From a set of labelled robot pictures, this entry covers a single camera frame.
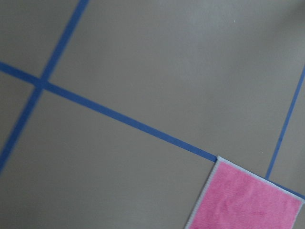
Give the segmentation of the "pink towel with grey edge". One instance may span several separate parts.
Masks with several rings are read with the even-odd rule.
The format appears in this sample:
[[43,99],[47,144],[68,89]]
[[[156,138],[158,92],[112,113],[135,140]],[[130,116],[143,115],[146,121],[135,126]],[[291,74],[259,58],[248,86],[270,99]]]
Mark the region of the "pink towel with grey edge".
[[187,229],[291,229],[301,197],[218,156]]

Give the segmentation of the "brown paper table mat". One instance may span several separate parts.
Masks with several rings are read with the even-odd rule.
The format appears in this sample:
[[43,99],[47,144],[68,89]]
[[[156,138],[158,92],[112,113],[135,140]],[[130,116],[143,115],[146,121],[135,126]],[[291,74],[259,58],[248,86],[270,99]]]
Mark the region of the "brown paper table mat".
[[182,229],[217,156],[305,197],[304,1],[1,1],[1,228]]

